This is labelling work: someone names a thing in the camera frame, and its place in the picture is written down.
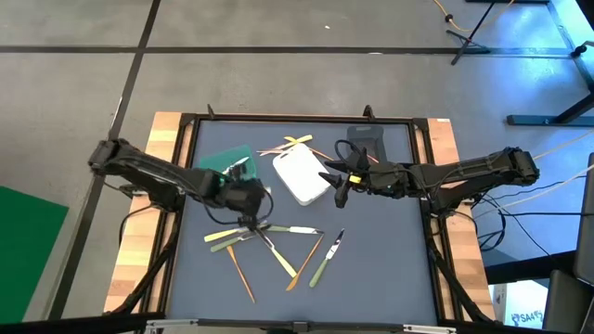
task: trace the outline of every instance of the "green mat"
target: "green mat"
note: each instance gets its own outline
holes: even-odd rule
[[[245,157],[249,159],[244,162],[246,171],[241,175],[241,178],[249,180],[256,177],[256,164],[253,162],[252,150],[247,145],[230,148],[218,154],[204,157],[200,159],[200,168],[208,168],[222,173],[227,167]]]
[[[68,208],[0,186],[0,324],[22,321]]]

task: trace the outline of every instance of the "wooden frame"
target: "wooden frame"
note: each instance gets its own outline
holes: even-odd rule
[[[180,112],[157,112],[153,120],[145,151],[150,155],[170,161],[174,155],[174,146],[178,137],[181,118],[182,113]],[[445,164],[458,161],[458,150],[450,121],[447,119],[428,119],[427,121],[435,163]],[[179,161],[186,161],[190,136],[191,129],[183,134]],[[416,136],[418,139],[420,160],[421,162],[427,161],[421,131],[417,131]],[[148,199],[136,198],[132,202],[131,211],[147,206],[148,204]],[[460,207],[458,210],[471,214],[468,207]],[[171,226],[174,215],[168,214],[166,219],[169,223],[166,226]],[[110,290],[105,302],[104,309],[106,311],[113,310],[119,306],[136,286],[140,278],[146,273],[149,266],[152,245],[156,237],[158,220],[159,212],[156,210],[147,210],[130,217],[128,220],[123,233],[122,246],[116,260]],[[436,228],[436,222],[433,222],[433,228]],[[447,230],[451,246],[450,251],[459,282],[472,300],[478,304],[483,313],[491,318],[495,318],[487,287],[486,275],[484,273],[483,260],[474,231],[474,224],[468,218],[456,215],[447,219]],[[166,228],[164,239],[167,238],[168,232],[168,228]],[[436,242],[440,251],[442,251],[438,238],[436,238]],[[148,311],[157,309],[161,290],[156,288],[161,286],[161,274],[155,279],[152,298],[148,301]],[[439,284],[442,291],[445,318],[454,319],[454,307],[450,290],[441,274]],[[465,315],[465,319],[470,320],[468,315]]]

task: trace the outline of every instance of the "gray tabletop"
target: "gray tabletop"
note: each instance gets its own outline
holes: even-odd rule
[[[298,285],[264,243],[253,238],[234,250],[252,287],[253,304],[226,250],[211,253],[207,234],[227,229],[211,221],[202,205],[188,200],[182,218],[167,317],[261,321],[314,321],[435,325],[435,305],[417,199],[386,199],[349,193],[344,209],[334,206],[334,191],[301,206],[272,166],[275,155],[255,150],[283,144],[285,135],[313,135],[311,148],[336,158],[333,145],[350,124],[280,122],[202,122],[194,165],[200,158],[247,144],[258,177],[272,188],[275,201],[269,222],[317,227],[326,232]],[[412,162],[407,128],[384,125],[390,161]],[[268,203],[261,208],[267,212]],[[237,214],[213,211],[220,220]],[[314,289],[308,282],[341,228],[342,244]],[[268,232],[277,249],[299,270],[316,236]]]

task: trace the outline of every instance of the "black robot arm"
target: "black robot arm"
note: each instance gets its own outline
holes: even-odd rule
[[[265,196],[260,180],[241,180],[239,169],[222,174],[182,168],[143,153],[124,139],[100,141],[88,164],[93,173],[130,181],[136,190],[148,193],[154,206],[167,212],[180,210],[188,195],[210,208],[239,212],[238,223],[256,226],[254,217]]]
[[[359,149],[346,140],[339,140],[351,147],[352,153],[340,161],[327,161],[326,165],[340,175],[320,173],[336,188],[335,203],[343,208],[348,191],[367,192],[394,199],[402,197],[426,198],[433,214],[450,214],[464,199],[481,196],[484,192],[502,185],[530,186],[539,177],[530,153],[519,148],[504,148],[486,157],[434,165],[430,163],[369,163],[365,148]],[[442,185],[463,183],[449,188]]]

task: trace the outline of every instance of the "concrete floor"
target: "concrete floor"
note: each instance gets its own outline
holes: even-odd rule
[[[486,5],[444,0],[460,26]],[[137,45],[150,0],[7,0],[0,3],[0,45]],[[574,0],[554,0],[576,44],[594,33]],[[503,5],[497,5],[499,11]],[[163,1],[149,45],[337,45],[454,47],[430,0]],[[545,6],[514,5],[475,40],[496,47],[565,47]],[[593,63],[594,52],[585,61]],[[71,208],[26,318],[45,316],[76,216],[90,182],[86,159],[104,138],[118,106],[132,55],[0,54],[0,184]],[[462,159],[505,146],[535,154],[586,129],[514,128],[505,116],[557,114],[588,93],[570,59],[379,55],[146,55],[122,137],[143,148],[155,111],[358,115],[452,120]],[[539,185],[585,168],[594,135],[538,161]],[[493,196],[515,189],[500,188]],[[583,181],[513,208],[513,212],[578,211]],[[98,315],[117,254],[118,225],[129,201],[105,189],[65,316]],[[522,217],[549,252],[575,246],[578,220]],[[479,232],[498,228],[492,214]],[[515,225],[485,262],[541,256]]]

